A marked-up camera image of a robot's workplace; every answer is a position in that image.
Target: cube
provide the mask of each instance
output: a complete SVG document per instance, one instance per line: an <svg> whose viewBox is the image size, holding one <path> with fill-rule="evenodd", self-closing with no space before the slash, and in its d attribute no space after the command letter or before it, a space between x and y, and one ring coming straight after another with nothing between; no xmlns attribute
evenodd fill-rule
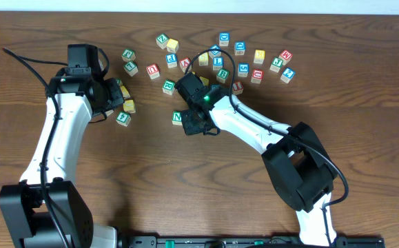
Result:
<svg viewBox="0 0 399 248"><path fill-rule="evenodd" d="M219 34L219 45L220 46L228 46L229 44L229 33L220 33Z"/></svg>
<svg viewBox="0 0 399 248"><path fill-rule="evenodd" d="M204 52L199 56L199 66L208 65L208 53Z"/></svg>
<svg viewBox="0 0 399 248"><path fill-rule="evenodd" d="M202 81L202 85L204 85L204 86L209 85L209 80L206 79L205 77L200 76L199 79Z"/></svg>
<svg viewBox="0 0 399 248"><path fill-rule="evenodd" d="M189 58L185 58L181 61L179 61L179 67L181 68L181 70L185 73L185 70L187 69L187 66L190 64L190 59Z"/></svg>
<svg viewBox="0 0 399 248"><path fill-rule="evenodd" d="M210 49L220 49L218 45L213 45ZM221 52L219 51L209 51L208 55L210 58L214 59L215 57L221 56Z"/></svg>
<svg viewBox="0 0 399 248"><path fill-rule="evenodd" d="M216 80L220 83L225 83L225 81L228 79L229 76L229 71L226 69L220 69L218 74L216 75Z"/></svg>
<svg viewBox="0 0 399 248"><path fill-rule="evenodd" d="M263 71L253 70L252 83L260 83L263 79Z"/></svg>
<svg viewBox="0 0 399 248"><path fill-rule="evenodd" d="M265 59L264 50L256 50L254 52L254 63L263 64L264 59Z"/></svg>
<svg viewBox="0 0 399 248"><path fill-rule="evenodd" d="M116 122L119 125L123 125L125 127L127 127L129 125L131 120L132 120L132 118L130 117L130 115L125 112L120 112L118 117L116 118Z"/></svg>
<svg viewBox="0 0 399 248"><path fill-rule="evenodd" d="M171 53L178 52L179 42L175 39L169 39L167 42L167 51Z"/></svg>
<svg viewBox="0 0 399 248"><path fill-rule="evenodd" d="M237 41L234 44L234 55L244 55L245 54L245 42Z"/></svg>
<svg viewBox="0 0 399 248"><path fill-rule="evenodd" d="M167 61L167 66L169 68L175 68L176 66L178 66L178 59L176 58L176 54L165 55L165 60Z"/></svg>
<svg viewBox="0 0 399 248"><path fill-rule="evenodd" d="M239 95L243 91L243 86L240 81L235 81L233 83L233 95Z"/></svg>
<svg viewBox="0 0 399 248"><path fill-rule="evenodd" d="M131 49L126 49L123 52L123 55L121 55L123 57L123 60L125 62L131 62L134 61L136 59L135 57L135 51L131 50Z"/></svg>
<svg viewBox="0 0 399 248"><path fill-rule="evenodd" d="M286 64L288 64L288 62L291 61L292 57L293 57L293 54L291 52L288 52L287 50L283 50L283 52L279 56L279 59L282 59L283 65L286 65Z"/></svg>
<svg viewBox="0 0 399 248"><path fill-rule="evenodd" d="M173 125L183 125L180 112L176 112L176 111L173 112L172 123L173 123Z"/></svg>
<svg viewBox="0 0 399 248"><path fill-rule="evenodd" d="M130 76L133 76L138 72L138 67L133 62L129 62L124 65L124 70Z"/></svg>
<svg viewBox="0 0 399 248"><path fill-rule="evenodd" d="M124 87L124 85L120 86L121 89L121 93L123 94L123 99L129 99L130 98L130 94L128 92L128 90Z"/></svg>
<svg viewBox="0 0 399 248"><path fill-rule="evenodd" d="M166 80L163 85L163 92L169 95L173 95L174 92L174 82Z"/></svg>
<svg viewBox="0 0 399 248"><path fill-rule="evenodd" d="M279 70L282 68L283 65L283 60L274 57L273 62L271 63L269 69L272 70L273 72L279 72Z"/></svg>
<svg viewBox="0 0 399 248"><path fill-rule="evenodd" d="M133 100L126 100L123 103L124 112L133 114L136 112L135 102Z"/></svg>
<svg viewBox="0 0 399 248"><path fill-rule="evenodd" d="M169 43L169 37L167 37L167 35L165 34L160 34L157 38L156 38L156 44L161 48L161 49L165 49L167 47L167 43Z"/></svg>
<svg viewBox="0 0 399 248"><path fill-rule="evenodd" d="M238 76L247 77L249 72L249 65L247 63L239 63Z"/></svg>
<svg viewBox="0 0 399 248"><path fill-rule="evenodd" d="M146 69L147 69L147 73L150 76L150 79L155 79L155 78L159 77L159 69L156 64L149 65L146 67Z"/></svg>
<svg viewBox="0 0 399 248"><path fill-rule="evenodd" d="M121 79L115 79L118 86L123 86L123 82Z"/></svg>
<svg viewBox="0 0 399 248"><path fill-rule="evenodd" d="M216 57L213 58L213 70L220 70L224 67L224 58Z"/></svg>
<svg viewBox="0 0 399 248"><path fill-rule="evenodd" d="M283 72L282 76L280 77L280 79L286 83L289 83L291 81L291 79L293 79L294 75L296 73L291 70L291 68L287 68L285 69L285 71Z"/></svg>
<svg viewBox="0 0 399 248"><path fill-rule="evenodd" d="M106 111L104 114L105 114L106 116L109 116L109 115L111 115L111 114L113 114L113 113L114 113L113 110L109 110L109 111Z"/></svg>

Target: toy block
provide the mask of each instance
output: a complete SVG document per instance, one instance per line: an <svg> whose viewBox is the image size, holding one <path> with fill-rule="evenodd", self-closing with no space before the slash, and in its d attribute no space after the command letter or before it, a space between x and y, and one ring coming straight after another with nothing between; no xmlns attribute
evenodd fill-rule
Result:
<svg viewBox="0 0 399 248"><path fill-rule="evenodd" d="M249 65L247 63L239 63L238 76L247 77L249 72Z"/></svg>
<svg viewBox="0 0 399 248"><path fill-rule="evenodd" d="M123 57L123 60L125 62L131 62L134 61L136 59L135 57L135 51L131 50L131 49L126 49L123 52L123 55L121 55Z"/></svg>
<svg viewBox="0 0 399 248"><path fill-rule="evenodd" d="M165 60L167 61L167 66L169 68L175 68L176 66L178 66L178 59L176 58L176 54L165 55Z"/></svg>
<svg viewBox="0 0 399 248"><path fill-rule="evenodd" d="M208 65L208 53L204 52L199 56L199 66Z"/></svg>
<svg viewBox="0 0 399 248"><path fill-rule="evenodd" d="M129 125L131 120L132 120L132 117L130 117L130 115L125 112L120 112L118 117L116 118L116 122L119 125L123 125L125 127L127 127Z"/></svg>
<svg viewBox="0 0 399 248"><path fill-rule="evenodd" d="M291 61L292 57L293 57L293 54L291 52L288 52L287 50L283 50L283 52L279 56L279 59L282 59L283 65L286 65L286 64L288 64L288 62Z"/></svg>
<svg viewBox="0 0 399 248"><path fill-rule="evenodd" d="M174 82L166 80L163 85L163 92L169 95L173 95L174 92Z"/></svg>
<svg viewBox="0 0 399 248"><path fill-rule="evenodd" d="M233 95L239 95L243 91L243 86L240 81L235 81L233 83Z"/></svg>
<svg viewBox="0 0 399 248"><path fill-rule="evenodd" d="M159 69L156 64L149 65L146 67L146 69L147 69L147 73L150 76L150 79L155 79L155 78L159 77Z"/></svg>
<svg viewBox="0 0 399 248"><path fill-rule="evenodd" d="M263 64L265 60L265 51L264 50L256 50L254 52L254 63Z"/></svg>
<svg viewBox="0 0 399 248"><path fill-rule="evenodd" d="M128 90L124 87L124 85L120 86L121 89L121 93L123 94L123 99L129 99L130 98L130 94L128 92Z"/></svg>
<svg viewBox="0 0 399 248"><path fill-rule="evenodd" d="M263 79L263 71L253 70L252 83L260 83Z"/></svg>
<svg viewBox="0 0 399 248"><path fill-rule="evenodd" d="M245 42L237 41L234 44L234 55L244 55L245 54Z"/></svg>
<svg viewBox="0 0 399 248"><path fill-rule="evenodd" d="M220 70L224 67L224 58L216 57L213 58L213 70Z"/></svg>
<svg viewBox="0 0 399 248"><path fill-rule="evenodd" d="M156 44L161 48L161 49L165 49L167 47L167 43L169 43L169 37L167 37L167 35L165 34L160 34L157 38L156 38Z"/></svg>
<svg viewBox="0 0 399 248"><path fill-rule="evenodd" d="M185 58L181 61L179 61L179 67L181 68L181 70L185 73L185 70L187 69L187 66L190 64L190 59L189 58Z"/></svg>
<svg viewBox="0 0 399 248"><path fill-rule="evenodd" d="M202 81L202 85L204 85L204 86L209 85L209 80L206 79L205 77L200 76L199 79Z"/></svg>
<svg viewBox="0 0 399 248"><path fill-rule="evenodd" d="M123 82L121 79L115 79L118 86L123 86Z"/></svg>
<svg viewBox="0 0 399 248"><path fill-rule="evenodd" d="M218 45L213 45L210 49L220 49L220 47ZM214 59L218 56L221 56L221 52L219 51L209 51L208 52L208 56L210 56L210 58Z"/></svg>
<svg viewBox="0 0 399 248"><path fill-rule="evenodd" d="M219 34L219 45L220 46L228 46L229 44L229 33L220 33Z"/></svg>
<svg viewBox="0 0 399 248"><path fill-rule="evenodd" d="M106 111L104 114L105 114L106 116L109 116L109 115L111 115L111 114L113 114L113 113L114 113L113 110L109 110L109 111Z"/></svg>
<svg viewBox="0 0 399 248"><path fill-rule="evenodd" d="M135 102L133 100L126 100L123 103L124 112L133 114L136 112Z"/></svg>
<svg viewBox="0 0 399 248"><path fill-rule="evenodd" d="M171 53L178 52L179 42L175 39L169 39L167 42L167 51Z"/></svg>
<svg viewBox="0 0 399 248"><path fill-rule="evenodd" d="M183 125L180 112L173 112L172 123L173 125Z"/></svg>
<svg viewBox="0 0 399 248"><path fill-rule="evenodd" d="M289 83L291 79L293 79L294 75L296 74L295 71L291 70L291 68L285 69L280 79L286 83Z"/></svg>
<svg viewBox="0 0 399 248"><path fill-rule="evenodd" d="M129 62L124 65L124 70L130 76L133 76L138 72L138 67L133 62Z"/></svg>
<svg viewBox="0 0 399 248"><path fill-rule="evenodd" d="M271 63L269 69L272 70L273 72L279 72L279 70L282 68L283 65L283 60L274 57L273 62Z"/></svg>
<svg viewBox="0 0 399 248"><path fill-rule="evenodd" d="M220 69L218 74L216 75L216 80L220 83L225 83L225 81L228 79L229 76L229 71L226 69Z"/></svg>

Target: wooden tabletop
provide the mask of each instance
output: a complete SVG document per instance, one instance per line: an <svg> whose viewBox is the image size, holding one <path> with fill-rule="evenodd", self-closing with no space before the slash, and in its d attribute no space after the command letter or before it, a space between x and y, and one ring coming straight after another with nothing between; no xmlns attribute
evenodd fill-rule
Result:
<svg viewBox="0 0 399 248"><path fill-rule="evenodd" d="M161 88L182 72L167 68L155 38L164 32L179 40L178 58L192 58L224 31L232 54L235 41L247 44L237 62L265 71L260 85L242 79L240 99L275 121L313 127L347 177L349 198L332 207L336 231L399 247L399 17L0 12L0 189L18 183L45 120L40 82L1 48L66 62L68 44L90 43L104 49L108 77L121 78L136 101L129 127L111 116L85 131L76 188L95 222L162 236L297 233L295 212L254 149L227 132L186 136L172 125L172 112L187 106ZM136 51L132 78L123 69L126 48ZM266 51L263 65L253 65L255 49ZM289 84L268 70L284 49L294 54ZM154 80L145 71L152 63L161 69ZM59 69L33 67L46 81ZM210 65L194 70L216 83ZM334 187L337 198L340 180ZM0 212L0 247L11 246Z"/></svg>

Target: white wall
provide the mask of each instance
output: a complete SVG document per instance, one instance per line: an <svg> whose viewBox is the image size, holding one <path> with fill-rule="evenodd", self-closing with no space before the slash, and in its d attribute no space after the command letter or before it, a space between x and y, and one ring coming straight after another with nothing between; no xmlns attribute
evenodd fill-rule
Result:
<svg viewBox="0 0 399 248"><path fill-rule="evenodd" d="M0 0L0 10L399 14L399 0Z"/></svg>

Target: wood grain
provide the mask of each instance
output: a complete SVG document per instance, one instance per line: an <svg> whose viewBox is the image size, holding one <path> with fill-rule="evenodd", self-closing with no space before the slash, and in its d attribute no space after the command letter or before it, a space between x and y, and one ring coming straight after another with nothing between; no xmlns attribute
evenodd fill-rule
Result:
<svg viewBox="0 0 399 248"><path fill-rule="evenodd" d="M222 31L231 32L228 51L246 41L238 62L266 73L260 85L243 79L240 99L276 121L312 126L348 178L350 197L332 209L336 230L399 247L399 17L0 12L0 188L26 169L45 118L40 83L1 48L66 61L67 44L91 43L107 53L108 76L123 80L137 111L127 128L109 118L85 131L76 186L96 222L171 236L298 232L253 149L226 132L185 136L171 123L187 106L161 87L182 73L167 69L156 36L178 39L182 59L217 43ZM125 48L136 51L133 78L122 68ZM252 64L255 49L266 51L263 65ZM268 71L284 49L294 53L290 84ZM153 81L145 72L152 63L161 69ZM34 67L47 81L59 69ZM194 70L216 82L211 66ZM335 188L338 197L340 182ZM0 212L0 247L11 246Z"/></svg>

